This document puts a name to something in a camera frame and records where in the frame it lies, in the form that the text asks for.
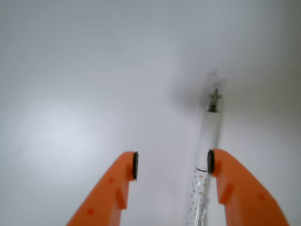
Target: pen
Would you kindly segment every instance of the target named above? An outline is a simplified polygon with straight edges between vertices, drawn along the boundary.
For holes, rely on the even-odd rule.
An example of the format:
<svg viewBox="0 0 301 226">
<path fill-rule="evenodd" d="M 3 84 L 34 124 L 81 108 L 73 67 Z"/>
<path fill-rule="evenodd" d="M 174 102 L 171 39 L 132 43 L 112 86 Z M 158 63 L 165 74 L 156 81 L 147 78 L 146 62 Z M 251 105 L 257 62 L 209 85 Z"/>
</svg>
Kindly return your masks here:
<svg viewBox="0 0 301 226">
<path fill-rule="evenodd" d="M 207 154 L 217 148 L 222 121 L 222 86 L 212 86 L 202 119 L 201 131 L 195 154 L 195 169 L 190 192 L 189 214 L 187 225 L 206 225 L 207 193 L 210 184 Z"/>
</svg>

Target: transparent pen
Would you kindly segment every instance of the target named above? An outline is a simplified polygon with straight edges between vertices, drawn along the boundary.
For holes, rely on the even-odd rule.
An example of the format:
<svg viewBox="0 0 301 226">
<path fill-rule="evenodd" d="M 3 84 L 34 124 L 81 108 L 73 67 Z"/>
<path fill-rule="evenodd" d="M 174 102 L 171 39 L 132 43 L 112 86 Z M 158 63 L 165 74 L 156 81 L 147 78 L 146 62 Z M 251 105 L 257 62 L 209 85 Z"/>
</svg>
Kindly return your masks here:
<svg viewBox="0 0 301 226">
<path fill-rule="evenodd" d="M 207 154 L 217 148 L 222 122 L 222 86 L 215 83 L 209 94 L 202 119 L 201 131 L 195 155 L 195 169 L 191 185 L 187 225 L 206 225 L 207 193 L 210 184 Z"/>
</svg>

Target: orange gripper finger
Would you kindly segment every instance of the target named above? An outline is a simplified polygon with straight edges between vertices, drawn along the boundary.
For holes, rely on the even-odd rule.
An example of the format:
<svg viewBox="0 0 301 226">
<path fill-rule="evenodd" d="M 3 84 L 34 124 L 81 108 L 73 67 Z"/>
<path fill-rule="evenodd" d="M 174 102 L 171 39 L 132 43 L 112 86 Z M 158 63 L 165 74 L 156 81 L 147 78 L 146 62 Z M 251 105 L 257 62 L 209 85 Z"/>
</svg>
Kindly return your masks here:
<svg viewBox="0 0 301 226">
<path fill-rule="evenodd" d="M 209 151 L 208 172 L 216 177 L 227 226 L 288 226 L 276 200 L 232 155 L 220 149 Z"/>
<path fill-rule="evenodd" d="M 67 226 L 119 226 L 129 182 L 137 179 L 138 153 L 123 153 L 107 170 Z"/>
</svg>

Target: black rubber pad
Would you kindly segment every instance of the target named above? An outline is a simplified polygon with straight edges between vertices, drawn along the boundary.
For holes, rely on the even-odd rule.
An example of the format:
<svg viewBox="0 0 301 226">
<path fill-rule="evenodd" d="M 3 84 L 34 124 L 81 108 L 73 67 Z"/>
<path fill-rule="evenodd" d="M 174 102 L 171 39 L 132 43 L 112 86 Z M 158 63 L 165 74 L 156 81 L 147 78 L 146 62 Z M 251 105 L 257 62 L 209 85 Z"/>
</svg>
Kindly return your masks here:
<svg viewBox="0 0 301 226">
<path fill-rule="evenodd" d="M 138 152 L 135 152 L 133 158 L 133 176 L 135 180 L 137 180 L 137 174 L 138 174 Z"/>
<path fill-rule="evenodd" d="M 214 152 L 212 150 L 208 152 L 207 162 L 208 162 L 208 173 L 212 174 L 214 171 Z"/>
</svg>

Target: metal pen tip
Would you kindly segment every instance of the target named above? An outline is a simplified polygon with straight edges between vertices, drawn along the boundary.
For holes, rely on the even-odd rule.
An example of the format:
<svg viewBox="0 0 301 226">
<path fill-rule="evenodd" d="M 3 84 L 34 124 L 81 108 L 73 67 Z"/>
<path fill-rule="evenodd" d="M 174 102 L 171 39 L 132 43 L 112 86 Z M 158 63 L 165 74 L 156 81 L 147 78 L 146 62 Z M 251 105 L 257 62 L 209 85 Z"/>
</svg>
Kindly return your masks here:
<svg viewBox="0 0 301 226">
<path fill-rule="evenodd" d="M 206 111 L 218 113 L 221 111 L 222 86 L 220 83 L 213 85 L 206 105 Z"/>
</svg>

